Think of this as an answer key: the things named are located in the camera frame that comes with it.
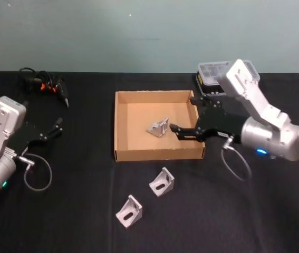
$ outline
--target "cable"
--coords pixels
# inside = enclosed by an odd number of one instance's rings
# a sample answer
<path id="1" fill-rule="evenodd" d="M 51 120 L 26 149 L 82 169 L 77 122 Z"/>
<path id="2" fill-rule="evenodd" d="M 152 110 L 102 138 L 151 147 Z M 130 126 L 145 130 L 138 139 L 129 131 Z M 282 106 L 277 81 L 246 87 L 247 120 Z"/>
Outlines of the cable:
<path id="1" fill-rule="evenodd" d="M 224 163 L 224 165 L 227 167 L 227 169 L 240 181 L 246 181 L 246 180 L 249 180 L 251 177 L 252 177 L 252 172 L 251 172 L 251 168 L 248 164 L 248 162 L 244 159 L 244 157 L 241 155 L 241 153 L 239 153 L 235 148 L 233 147 L 229 147 L 228 148 L 229 150 L 232 150 L 234 151 L 239 157 L 240 159 L 243 161 L 247 171 L 248 171 L 248 177 L 246 179 L 244 178 L 241 178 L 240 176 L 238 176 L 231 168 L 230 166 L 228 165 L 228 163 L 226 162 L 226 160 L 224 159 L 224 149 L 221 149 L 221 158 L 222 158 L 222 161 Z"/>
<path id="2" fill-rule="evenodd" d="M 26 175 L 27 175 L 27 172 L 28 172 L 28 169 L 25 170 L 25 173 L 24 173 L 24 182 L 26 184 L 26 186 L 32 190 L 32 191 L 44 191 L 46 190 L 50 185 L 51 185 L 51 182 L 52 182 L 52 169 L 51 169 L 51 166 L 49 165 L 49 163 L 44 159 L 42 158 L 40 155 L 37 155 L 37 154 L 32 154 L 32 153 L 26 153 L 24 155 L 31 155 L 33 157 L 37 157 L 37 158 L 40 158 L 42 161 L 44 161 L 49 169 L 49 172 L 50 172 L 50 179 L 49 179 L 49 182 L 48 184 L 44 187 L 44 188 L 40 188 L 40 189 L 37 189 L 37 188 L 34 188 L 32 186 L 29 185 L 29 183 L 27 182 L 26 180 Z"/>

